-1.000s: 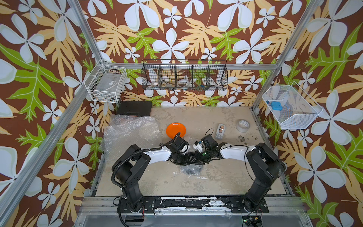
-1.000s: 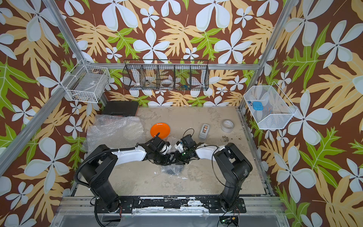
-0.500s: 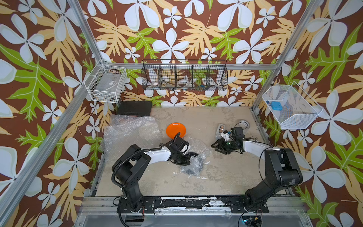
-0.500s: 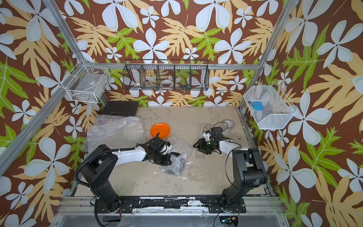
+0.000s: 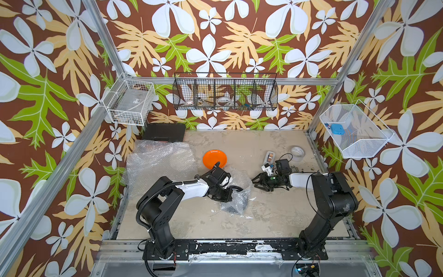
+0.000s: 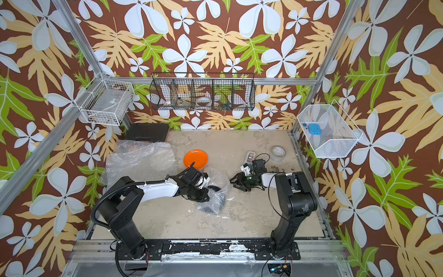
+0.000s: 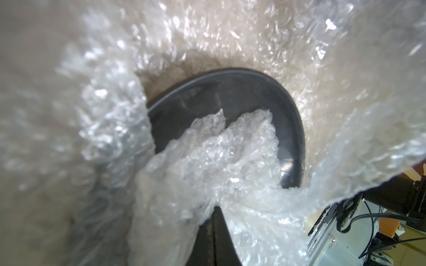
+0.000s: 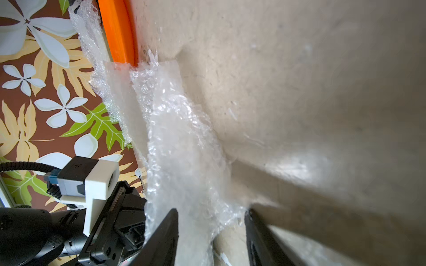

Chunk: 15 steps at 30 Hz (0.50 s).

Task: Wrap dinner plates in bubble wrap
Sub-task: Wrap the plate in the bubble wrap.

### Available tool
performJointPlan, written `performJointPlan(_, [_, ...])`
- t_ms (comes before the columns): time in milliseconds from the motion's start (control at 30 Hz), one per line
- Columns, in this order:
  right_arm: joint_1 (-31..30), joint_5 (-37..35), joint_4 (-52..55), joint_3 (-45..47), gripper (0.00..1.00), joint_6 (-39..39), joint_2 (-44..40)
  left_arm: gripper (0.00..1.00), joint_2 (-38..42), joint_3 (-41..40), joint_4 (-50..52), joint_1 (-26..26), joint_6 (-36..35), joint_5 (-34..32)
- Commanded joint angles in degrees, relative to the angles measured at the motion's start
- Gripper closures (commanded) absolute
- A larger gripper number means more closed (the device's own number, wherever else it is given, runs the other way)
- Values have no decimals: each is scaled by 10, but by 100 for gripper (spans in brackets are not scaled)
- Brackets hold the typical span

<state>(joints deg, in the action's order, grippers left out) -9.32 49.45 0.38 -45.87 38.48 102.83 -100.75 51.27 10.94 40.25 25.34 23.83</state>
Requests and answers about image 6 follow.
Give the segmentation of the black dinner plate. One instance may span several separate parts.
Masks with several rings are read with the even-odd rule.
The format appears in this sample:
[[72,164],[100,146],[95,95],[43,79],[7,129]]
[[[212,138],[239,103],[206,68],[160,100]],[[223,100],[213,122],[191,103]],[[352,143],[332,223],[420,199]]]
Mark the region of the black dinner plate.
[[197,204],[197,209],[207,214],[219,214],[226,204],[227,189],[222,189],[214,185],[207,186],[208,188],[208,202]]

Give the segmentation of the bubble wrap pile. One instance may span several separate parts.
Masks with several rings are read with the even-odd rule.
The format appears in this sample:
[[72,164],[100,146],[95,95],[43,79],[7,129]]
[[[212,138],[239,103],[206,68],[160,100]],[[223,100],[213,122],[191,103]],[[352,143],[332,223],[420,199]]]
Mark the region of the bubble wrap pile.
[[178,173],[178,163],[170,143],[120,140],[106,158],[101,182],[111,188],[121,177],[134,181],[158,181]]

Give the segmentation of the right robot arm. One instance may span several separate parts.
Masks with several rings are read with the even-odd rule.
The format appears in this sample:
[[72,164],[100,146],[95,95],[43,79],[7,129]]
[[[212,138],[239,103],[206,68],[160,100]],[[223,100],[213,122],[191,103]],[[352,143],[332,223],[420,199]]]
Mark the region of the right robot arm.
[[271,232],[267,246],[258,251],[268,251],[275,258],[289,255],[299,259],[295,233],[301,223],[317,210],[317,200],[303,172],[269,173],[265,164],[263,159],[253,160],[250,165],[244,164],[241,172],[230,179],[230,184],[243,192],[250,192],[253,188],[263,191],[276,189],[280,210],[274,205],[271,207],[280,220]]

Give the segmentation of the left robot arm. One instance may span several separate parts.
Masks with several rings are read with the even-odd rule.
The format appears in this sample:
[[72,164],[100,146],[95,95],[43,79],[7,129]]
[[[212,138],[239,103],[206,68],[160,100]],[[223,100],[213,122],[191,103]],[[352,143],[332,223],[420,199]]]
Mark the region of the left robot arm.
[[205,184],[209,180],[207,173],[193,166],[159,181],[134,181],[128,176],[121,177],[96,202],[91,210],[91,221],[107,229],[117,243],[128,250],[129,257],[140,259],[147,253],[145,239],[133,221],[140,203],[177,196],[192,202],[208,202],[210,190]]

